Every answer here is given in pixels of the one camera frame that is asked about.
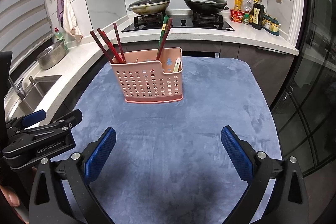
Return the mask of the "left hand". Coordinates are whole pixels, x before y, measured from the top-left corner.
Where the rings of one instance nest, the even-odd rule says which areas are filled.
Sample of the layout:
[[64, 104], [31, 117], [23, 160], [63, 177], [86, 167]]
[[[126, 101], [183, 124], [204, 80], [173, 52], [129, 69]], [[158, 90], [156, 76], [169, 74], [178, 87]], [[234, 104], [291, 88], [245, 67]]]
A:
[[29, 201], [36, 171], [33, 167], [14, 172], [8, 166], [1, 166], [1, 192], [21, 223], [30, 223]]

